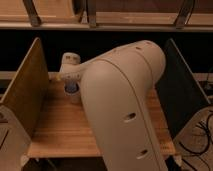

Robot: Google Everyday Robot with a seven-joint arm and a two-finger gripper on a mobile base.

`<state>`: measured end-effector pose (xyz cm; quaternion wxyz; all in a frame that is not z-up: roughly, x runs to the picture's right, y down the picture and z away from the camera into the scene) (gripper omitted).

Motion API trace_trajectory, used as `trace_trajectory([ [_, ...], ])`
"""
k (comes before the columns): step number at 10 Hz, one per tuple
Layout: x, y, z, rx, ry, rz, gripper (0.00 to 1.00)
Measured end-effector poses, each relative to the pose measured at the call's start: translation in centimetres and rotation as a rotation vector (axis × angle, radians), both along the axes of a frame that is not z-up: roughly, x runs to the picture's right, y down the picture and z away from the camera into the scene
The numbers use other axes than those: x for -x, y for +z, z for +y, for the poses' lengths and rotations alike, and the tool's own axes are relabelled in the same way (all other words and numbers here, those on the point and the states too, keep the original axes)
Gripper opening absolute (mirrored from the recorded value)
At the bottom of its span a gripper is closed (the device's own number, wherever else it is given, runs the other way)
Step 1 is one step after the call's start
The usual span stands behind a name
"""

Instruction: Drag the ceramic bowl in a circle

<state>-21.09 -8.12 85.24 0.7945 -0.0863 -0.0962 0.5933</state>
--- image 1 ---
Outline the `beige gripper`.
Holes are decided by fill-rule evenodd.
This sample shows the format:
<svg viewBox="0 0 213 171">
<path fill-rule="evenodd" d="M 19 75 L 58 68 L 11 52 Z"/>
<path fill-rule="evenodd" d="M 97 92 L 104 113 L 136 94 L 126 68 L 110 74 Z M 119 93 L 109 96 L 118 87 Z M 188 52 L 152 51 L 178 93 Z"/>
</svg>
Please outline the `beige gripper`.
<svg viewBox="0 0 213 171">
<path fill-rule="evenodd" d="M 78 54 L 66 52 L 62 55 L 58 76 L 63 81 L 78 82 L 87 68 L 87 63 L 82 63 Z"/>
</svg>

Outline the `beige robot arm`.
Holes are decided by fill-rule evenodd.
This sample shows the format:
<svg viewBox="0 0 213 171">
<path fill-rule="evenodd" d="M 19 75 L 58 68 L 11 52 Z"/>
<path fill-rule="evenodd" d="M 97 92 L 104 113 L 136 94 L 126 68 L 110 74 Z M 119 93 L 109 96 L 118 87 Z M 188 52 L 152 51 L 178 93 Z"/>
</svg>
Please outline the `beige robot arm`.
<svg viewBox="0 0 213 171">
<path fill-rule="evenodd" d="M 79 95 L 108 171 L 168 171 L 147 107 L 166 66 L 162 49 L 142 40 L 84 63 L 62 56 L 59 77 Z"/>
</svg>

